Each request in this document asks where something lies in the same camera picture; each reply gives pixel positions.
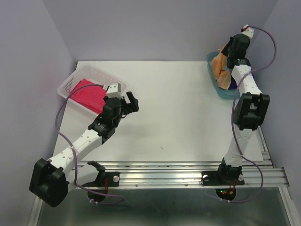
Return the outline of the orange patterned towel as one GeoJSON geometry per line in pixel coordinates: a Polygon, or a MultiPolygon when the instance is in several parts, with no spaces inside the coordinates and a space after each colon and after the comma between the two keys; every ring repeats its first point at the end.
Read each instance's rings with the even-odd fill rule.
{"type": "Polygon", "coordinates": [[[227,57],[222,54],[222,49],[219,49],[218,55],[212,59],[211,67],[218,87],[224,90],[233,89],[232,77],[227,68],[227,57]]]}

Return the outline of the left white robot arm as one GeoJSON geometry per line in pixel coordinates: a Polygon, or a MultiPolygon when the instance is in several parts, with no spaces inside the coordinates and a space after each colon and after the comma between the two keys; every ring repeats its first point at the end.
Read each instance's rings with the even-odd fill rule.
{"type": "Polygon", "coordinates": [[[58,206],[67,196],[72,183],[67,176],[72,170],[78,176],[78,162],[91,151],[103,145],[115,133],[121,119],[139,110],[138,100],[132,92],[124,97],[106,97],[103,111],[75,142],[68,141],[69,147],[60,154],[38,160],[33,168],[29,190],[51,207],[58,206]]]}

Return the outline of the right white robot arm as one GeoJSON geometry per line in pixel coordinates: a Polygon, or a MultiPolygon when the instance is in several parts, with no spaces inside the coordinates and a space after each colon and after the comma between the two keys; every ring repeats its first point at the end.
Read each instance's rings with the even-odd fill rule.
{"type": "Polygon", "coordinates": [[[251,136],[262,125],[270,97],[262,94],[257,87],[246,51],[250,45],[250,36],[236,34],[230,38],[222,50],[227,57],[227,67],[237,84],[236,95],[231,114],[233,139],[230,147],[216,172],[217,180],[222,183],[243,182],[242,160],[251,136]]]}

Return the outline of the pink microfiber towel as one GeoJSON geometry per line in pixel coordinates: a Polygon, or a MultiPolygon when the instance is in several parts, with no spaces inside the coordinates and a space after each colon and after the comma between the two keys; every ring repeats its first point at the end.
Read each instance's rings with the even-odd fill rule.
{"type": "Polygon", "coordinates": [[[100,114],[103,110],[103,106],[105,105],[104,97],[106,96],[106,90],[100,86],[93,86],[93,84],[94,83],[89,80],[82,79],[71,91],[71,93],[80,87],[86,85],[92,86],[82,88],[75,92],[75,94],[71,96],[71,99],[95,112],[96,114],[100,114]]]}

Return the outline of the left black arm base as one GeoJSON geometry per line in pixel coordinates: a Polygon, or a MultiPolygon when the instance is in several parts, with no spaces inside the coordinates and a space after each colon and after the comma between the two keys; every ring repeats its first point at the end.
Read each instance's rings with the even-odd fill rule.
{"type": "Polygon", "coordinates": [[[119,186],[120,172],[107,171],[100,163],[89,161],[78,173],[77,187],[87,192],[90,203],[114,205],[123,202],[123,196],[109,194],[110,188],[119,186]]]}

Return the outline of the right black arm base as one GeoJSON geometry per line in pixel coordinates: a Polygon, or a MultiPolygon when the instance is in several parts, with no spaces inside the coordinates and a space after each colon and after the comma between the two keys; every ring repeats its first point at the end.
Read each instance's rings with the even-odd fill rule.
{"type": "Polygon", "coordinates": [[[245,184],[242,167],[232,167],[221,163],[218,170],[202,171],[200,184],[203,186],[216,186],[216,194],[226,201],[233,201],[236,197],[236,186],[245,184]]]}

